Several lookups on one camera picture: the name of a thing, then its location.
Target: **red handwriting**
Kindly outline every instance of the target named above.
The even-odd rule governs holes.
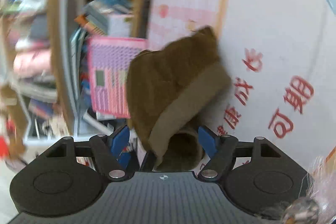
[[[236,111],[235,107],[228,105],[226,107],[225,113],[224,113],[224,120],[228,123],[228,125],[235,129],[237,123],[239,122],[239,118],[241,115]]]
[[[256,53],[255,49],[251,49],[251,51],[249,51],[248,49],[245,48],[245,59],[242,59],[242,61],[244,62],[244,64],[247,66],[246,70],[253,70],[255,72],[260,72],[260,70],[263,67],[263,63],[261,61],[263,57],[263,54],[260,53]]]
[[[219,136],[221,136],[221,135],[226,135],[227,131],[224,130],[224,126],[219,126],[217,127],[217,133],[219,134]]]
[[[279,112],[279,108],[277,108],[276,112],[274,113],[274,115],[272,117],[271,122],[268,125],[268,129],[270,129],[271,126],[273,126],[273,123],[274,123],[276,117],[279,117],[279,120],[275,122],[274,127],[273,127],[273,131],[278,138],[282,139],[283,137],[285,137],[285,135],[287,133],[293,131],[294,124],[286,115],[281,114]]]
[[[253,86],[248,85],[245,80],[241,81],[238,77],[236,78],[236,83],[234,83],[234,85],[236,86],[235,96],[242,103],[242,105],[245,106],[246,101],[248,100],[249,90],[253,89]]]
[[[314,95],[314,88],[305,79],[300,76],[293,76],[290,82],[292,88],[286,88],[286,94],[283,96],[285,102],[294,107],[294,111],[299,109],[303,113],[303,106]]]

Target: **metal screw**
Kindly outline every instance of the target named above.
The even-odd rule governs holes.
[[[109,176],[113,179],[120,179],[125,176],[125,172],[122,170],[112,170],[109,172]]]
[[[202,176],[207,179],[213,179],[217,177],[218,173],[215,170],[207,169],[201,172]]]

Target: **red dot on wallpaper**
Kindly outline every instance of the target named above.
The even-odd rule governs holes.
[[[161,18],[165,18],[168,15],[168,5],[162,4],[159,6],[159,15]]]

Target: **brown hat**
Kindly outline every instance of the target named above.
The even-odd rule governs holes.
[[[179,130],[230,82],[210,27],[132,60],[126,83],[128,108],[144,149],[157,156],[156,166],[168,146],[174,149],[171,137],[176,134],[174,143],[179,143],[177,138],[185,136],[177,134]],[[197,140],[197,134],[189,136]],[[187,143],[200,149],[197,141]]]

